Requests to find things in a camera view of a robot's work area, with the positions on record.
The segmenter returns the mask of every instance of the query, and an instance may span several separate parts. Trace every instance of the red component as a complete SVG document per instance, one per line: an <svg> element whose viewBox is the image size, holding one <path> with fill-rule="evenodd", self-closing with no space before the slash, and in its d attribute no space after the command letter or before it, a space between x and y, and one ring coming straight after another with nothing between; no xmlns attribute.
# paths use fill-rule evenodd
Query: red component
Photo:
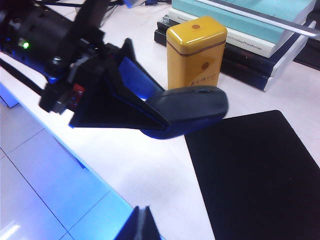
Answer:
<svg viewBox="0 0 320 240"><path fill-rule="evenodd" d="M84 92L85 92L85 88L83 86L80 86L79 84L76 84L76 83L73 85L71 102L68 106L69 109L75 109L78 106Z"/></svg>

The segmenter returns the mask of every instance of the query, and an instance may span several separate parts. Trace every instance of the metal rod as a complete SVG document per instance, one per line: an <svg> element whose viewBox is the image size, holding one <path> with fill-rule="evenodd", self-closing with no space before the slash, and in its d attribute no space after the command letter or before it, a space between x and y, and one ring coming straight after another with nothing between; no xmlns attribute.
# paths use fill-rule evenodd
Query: metal rod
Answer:
<svg viewBox="0 0 320 240"><path fill-rule="evenodd" d="M298 33L309 38L316 39L320 41L320 30L309 28L307 26L299 25L297 23L283 20L274 16L270 16L258 11L254 11L242 6L234 5L221 0L195 0L222 10L225 10L230 13L234 13L240 16L251 18L266 24L270 24L281 29L289 30L294 33Z"/></svg>

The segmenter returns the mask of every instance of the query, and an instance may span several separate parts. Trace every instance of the stack of books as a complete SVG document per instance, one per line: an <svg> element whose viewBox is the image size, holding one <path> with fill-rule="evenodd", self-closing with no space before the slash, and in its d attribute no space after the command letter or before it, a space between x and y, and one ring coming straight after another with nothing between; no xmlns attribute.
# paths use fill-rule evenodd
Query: stack of books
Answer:
<svg viewBox="0 0 320 240"><path fill-rule="evenodd" d="M314 28L306 22L316 0L224 0L264 14ZM196 0L172 0L169 13L157 22L156 42L166 46L166 31L174 25L211 16L227 28L221 72L266 91L306 45L306 36L236 15Z"/></svg>

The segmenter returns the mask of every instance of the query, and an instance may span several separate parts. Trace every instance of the yellow tin box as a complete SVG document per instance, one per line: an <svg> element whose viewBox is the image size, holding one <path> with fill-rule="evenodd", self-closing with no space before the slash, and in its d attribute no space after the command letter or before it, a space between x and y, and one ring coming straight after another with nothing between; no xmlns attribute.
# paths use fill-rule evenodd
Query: yellow tin box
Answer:
<svg viewBox="0 0 320 240"><path fill-rule="evenodd" d="M168 88L217 86L227 29L210 16L166 31Z"/></svg>

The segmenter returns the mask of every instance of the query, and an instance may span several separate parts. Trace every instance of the tin lid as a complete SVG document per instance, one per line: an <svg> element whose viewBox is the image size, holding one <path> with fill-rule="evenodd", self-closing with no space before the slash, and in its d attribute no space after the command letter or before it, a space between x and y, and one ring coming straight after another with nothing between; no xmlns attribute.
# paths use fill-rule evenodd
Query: tin lid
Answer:
<svg viewBox="0 0 320 240"><path fill-rule="evenodd" d="M166 40L181 54L189 55L226 40L227 29L210 16L170 27Z"/></svg>

